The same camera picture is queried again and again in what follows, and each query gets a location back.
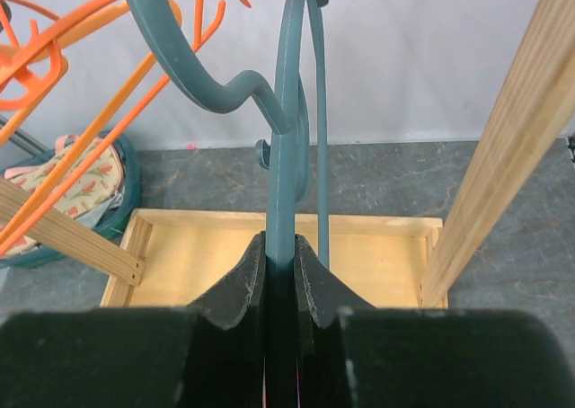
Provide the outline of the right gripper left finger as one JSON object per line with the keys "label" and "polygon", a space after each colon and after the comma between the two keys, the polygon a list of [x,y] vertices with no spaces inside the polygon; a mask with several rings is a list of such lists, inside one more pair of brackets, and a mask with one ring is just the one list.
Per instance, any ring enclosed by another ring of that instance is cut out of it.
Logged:
{"label": "right gripper left finger", "polygon": [[264,244],[186,306],[7,315],[2,406],[262,406]]}

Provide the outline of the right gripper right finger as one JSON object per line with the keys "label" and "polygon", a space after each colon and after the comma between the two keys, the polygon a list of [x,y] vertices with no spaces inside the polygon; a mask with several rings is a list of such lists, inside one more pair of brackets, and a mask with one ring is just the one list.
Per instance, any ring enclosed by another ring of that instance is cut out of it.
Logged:
{"label": "right gripper right finger", "polygon": [[377,308],[294,260],[304,407],[571,407],[574,376],[536,317],[514,310]]}

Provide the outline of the blue-grey plastic hanger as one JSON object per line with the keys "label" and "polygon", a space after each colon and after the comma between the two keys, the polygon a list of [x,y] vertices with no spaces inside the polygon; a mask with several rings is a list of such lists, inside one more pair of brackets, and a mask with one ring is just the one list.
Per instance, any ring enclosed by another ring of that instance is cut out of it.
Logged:
{"label": "blue-grey plastic hanger", "polygon": [[305,189],[301,138],[305,95],[299,65],[303,16],[310,19],[316,56],[317,109],[325,108],[321,9],[329,0],[286,0],[279,35],[275,83],[244,70],[220,84],[190,50],[167,0],[127,0],[137,26],[158,63],[191,101],[206,111],[226,114],[253,98],[272,131],[270,183],[266,208],[265,395],[269,407],[295,407],[297,394],[294,259],[296,203]]}

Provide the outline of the orange floral garment hanger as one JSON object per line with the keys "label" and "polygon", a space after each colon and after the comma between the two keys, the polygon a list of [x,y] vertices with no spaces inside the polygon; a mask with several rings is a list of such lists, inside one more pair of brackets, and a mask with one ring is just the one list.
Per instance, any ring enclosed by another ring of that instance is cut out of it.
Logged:
{"label": "orange floral garment hanger", "polygon": [[[128,4],[118,0],[117,4]],[[156,63],[153,54],[148,54],[138,65],[128,81],[114,95],[101,113],[93,119],[77,141],[67,149],[56,167],[41,185],[24,202],[15,215],[1,229],[1,252],[7,253],[23,239],[40,220],[54,208],[63,194],[84,174],[95,160],[130,125],[139,113],[167,86],[169,79],[163,76],[148,94],[140,100],[106,136],[98,135],[109,123],[118,109],[137,88]]]}

